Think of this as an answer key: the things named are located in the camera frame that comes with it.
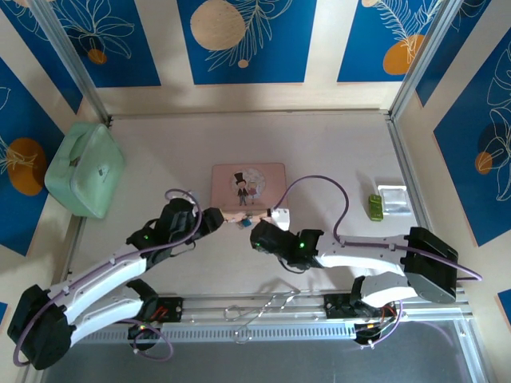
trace pink notebook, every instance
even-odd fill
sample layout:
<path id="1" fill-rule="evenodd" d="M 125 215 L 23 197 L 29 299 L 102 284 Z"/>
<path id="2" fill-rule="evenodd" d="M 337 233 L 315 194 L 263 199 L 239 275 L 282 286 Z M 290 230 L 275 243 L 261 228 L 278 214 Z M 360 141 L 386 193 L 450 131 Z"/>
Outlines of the pink notebook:
<path id="1" fill-rule="evenodd" d="M 211 206 L 221 209 L 227 221 L 265 216 L 285 191 L 283 164 L 213 166 Z M 281 207 L 287 207 L 287 199 Z"/>

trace green object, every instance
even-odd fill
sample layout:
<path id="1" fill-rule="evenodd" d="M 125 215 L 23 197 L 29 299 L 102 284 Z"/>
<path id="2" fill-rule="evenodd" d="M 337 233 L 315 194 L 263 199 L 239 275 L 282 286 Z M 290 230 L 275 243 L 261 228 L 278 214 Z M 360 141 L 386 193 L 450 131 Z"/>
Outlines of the green object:
<path id="1" fill-rule="evenodd" d="M 383 203 L 380 195 L 369 196 L 369 218 L 371 221 L 383 220 Z"/>
<path id="2" fill-rule="evenodd" d="M 80 217 L 103 218 L 125 168 L 125 160 L 103 124 L 74 124 L 45 176 L 50 194 Z"/>

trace white tabletop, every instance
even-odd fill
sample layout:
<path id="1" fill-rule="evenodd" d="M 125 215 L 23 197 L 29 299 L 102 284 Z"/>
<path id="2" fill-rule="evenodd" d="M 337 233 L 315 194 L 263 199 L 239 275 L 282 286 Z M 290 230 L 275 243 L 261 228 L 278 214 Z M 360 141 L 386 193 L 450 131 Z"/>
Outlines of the white tabletop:
<path id="1" fill-rule="evenodd" d="M 73 272 L 108 257 L 146 221 L 157 218 L 169 188 L 193 190 L 209 205 L 215 164 L 281 162 L 287 184 L 310 174 L 340 182 L 351 208 L 339 230 L 344 235 L 406 234 L 412 215 L 372 222 L 367 196 L 376 184 L 402 183 L 398 161 L 379 113 L 242 113 L 124 119 L 112 132 L 126 169 L 103 220 L 87 219 Z M 289 195 L 291 231 L 330 231 L 344 208 L 342 194 L 322 180 L 303 181 Z M 275 256 L 251 249 L 250 229 L 224 224 L 197 248 L 169 259 L 143 279 L 159 293 L 233 294 L 268 291 L 346 290 L 366 270 L 285 271 Z"/>

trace cartoon couple illustration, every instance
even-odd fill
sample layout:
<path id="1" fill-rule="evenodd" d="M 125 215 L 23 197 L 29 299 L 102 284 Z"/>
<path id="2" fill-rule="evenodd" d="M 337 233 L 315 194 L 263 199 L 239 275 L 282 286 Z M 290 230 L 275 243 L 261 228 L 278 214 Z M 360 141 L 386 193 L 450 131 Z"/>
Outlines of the cartoon couple illustration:
<path id="1" fill-rule="evenodd" d="M 240 198 L 240 206 L 247 206 L 247 197 L 249 195 L 252 196 L 252 205 L 254 204 L 254 198 L 257 194 L 257 183 L 256 182 L 248 182 L 244 180 L 243 173 L 235 173 L 234 177 L 236 178 L 236 186 L 238 187 L 238 197 Z"/>

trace top hat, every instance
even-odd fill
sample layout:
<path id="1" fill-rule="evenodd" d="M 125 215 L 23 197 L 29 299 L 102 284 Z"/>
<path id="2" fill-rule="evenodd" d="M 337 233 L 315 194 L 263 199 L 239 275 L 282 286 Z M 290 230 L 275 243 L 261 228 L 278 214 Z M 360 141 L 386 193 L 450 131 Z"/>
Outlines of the top hat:
<path id="1" fill-rule="evenodd" d="M 234 173 L 234 177 L 236 178 L 236 185 L 239 184 L 240 182 L 245 182 L 247 183 L 247 181 L 245 181 L 243 179 L 243 173 L 240 172 L 240 173 Z"/>

